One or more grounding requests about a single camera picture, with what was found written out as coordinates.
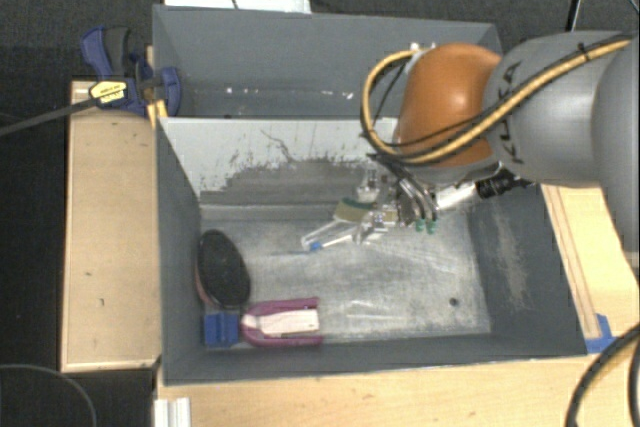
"blue clamp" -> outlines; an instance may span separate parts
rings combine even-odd
[[[596,318],[598,319],[602,336],[600,336],[600,338],[589,338],[584,341],[589,354],[602,352],[616,340],[616,337],[611,333],[611,326],[609,326],[607,317],[596,313]]]
[[[98,80],[118,78],[126,82],[126,95],[121,100],[101,108],[120,109],[145,117],[148,102],[142,91],[149,87],[164,89],[167,113],[175,116],[180,108],[182,86],[178,72],[173,67],[163,68],[158,81],[154,81],[153,69],[142,54],[129,51],[130,30],[125,27],[105,29],[94,27],[84,34],[80,49],[84,61],[90,65]]]
[[[237,313],[210,313],[204,316],[204,343],[209,348],[229,348],[240,339]]]

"wooden board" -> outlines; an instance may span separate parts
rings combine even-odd
[[[75,83],[73,100],[86,98]],[[69,128],[63,372],[153,365],[160,354],[149,122],[91,109]]]
[[[72,117],[63,371],[150,366],[160,354],[152,137],[124,113]],[[621,333],[638,320],[638,287],[600,191],[544,193],[585,332],[597,334],[599,312]],[[581,427],[629,425],[624,357],[589,394]],[[558,426],[592,359],[171,388],[160,379],[158,396],[190,397],[194,427]]]

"gray robot arm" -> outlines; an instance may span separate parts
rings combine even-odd
[[[507,54],[487,84],[484,105],[559,57],[612,33],[578,32],[534,39]],[[502,165],[538,183],[600,185],[638,276],[638,36],[547,85],[491,130]]]

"small blue object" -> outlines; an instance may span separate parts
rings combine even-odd
[[[616,337],[611,334],[611,326],[609,326],[607,317],[596,313],[596,318],[598,319],[602,336],[600,338],[590,338],[584,341],[589,354],[602,352],[616,340]]]
[[[210,348],[229,348],[238,343],[240,335],[237,313],[211,313],[204,316],[204,343]]]

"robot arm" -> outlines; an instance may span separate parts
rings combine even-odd
[[[382,141],[369,95],[385,71],[419,52],[374,68],[361,118],[376,159],[412,174],[435,199],[432,219],[527,182],[600,185],[637,276],[638,36],[565,33],[502,59],[473,45],[437,47],[413,64],[394,141]]]

